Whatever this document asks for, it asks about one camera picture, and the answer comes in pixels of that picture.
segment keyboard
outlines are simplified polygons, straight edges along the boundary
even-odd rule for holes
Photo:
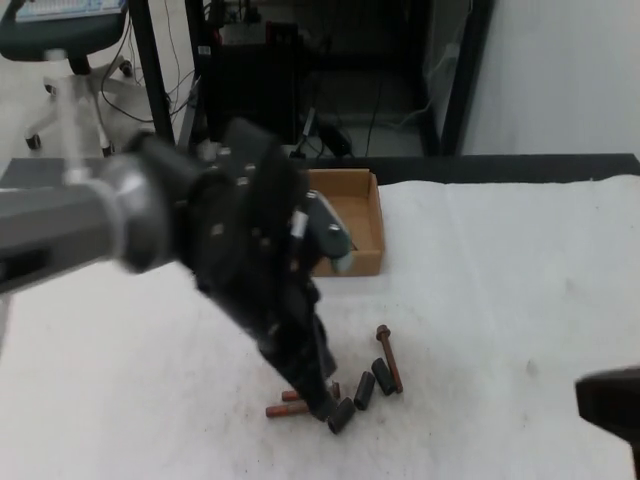
[[[122,13],[126,0],[26,0],[16,12],[17,23]]]

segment robotic arm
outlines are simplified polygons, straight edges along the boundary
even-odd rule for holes
[[[85,184],[0,194],[0,294],[98,260],[143,273],[178,260],[325,420],[336,365],[312,269],[349,266],[335,212],[277,140],[243,120],[206,166],[151,135]]]

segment copper bolt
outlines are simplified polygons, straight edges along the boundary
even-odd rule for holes
[[[378,330],[376,330],[376,340],[382,343],[382,348],[384,349],[384,355],[387,357],[387,364],[389,365],[389,370],[391,370],[391,375],[393,375],[393,380],[396,382],[397,393],[402,393],[402,380],[400,380],[400,372],[398,372],[398,366],[396,365],[396,359],[393,356],[393,351],[391,350],[391,344],[389,343],[389,337],[391,336],[391,330],[386,325],[380,325]]]
[[[304,402],[293,402],[288,405],[274,405],[267,407],[264,412],[267,418],[289,417],[301,413],[309,413],[309,407]]]
[[[335,398],[336,400],[340,400],[340,384],[333,382],[331,384],[331,395],[333,395],[333,398]],[[298,395],[298,392],[296,392],[295,390],[287,390],[282,392],[282,401],[283,402],[296,402],[300,400],[300,395]]]

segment black cylinder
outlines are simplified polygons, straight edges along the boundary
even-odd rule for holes
[[[378,380],[382,393],[386,396],[391,395],[397,390],[398,387],[396,387],[396,382],[393,381],[391,372],[387,368],[387,364],[384,363],[383,359],[378,358],[373,362],[371,364],[371,371],[376,376],[376,380]]]
[[[356,396],[353,397],[353,403],[358,410],[366,410],[369,406],[375,384],[376,380],[370,372],[362,372],[358,391],[356,392]]]
[[[345,398],[327,418],[327,425],[331,433],[338,435],[353,418],[354,413],[356,413],[356,407],[349,397]]]

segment cardboard box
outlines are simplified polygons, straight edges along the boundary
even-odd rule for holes
[[[384,255],[384,228],[378,181],[369,170],[310,170],[311,188],[322,193],[349,229],[353,263],[342,274],[324,259],[315,269],[318,277],[361,277],[380,273]]]

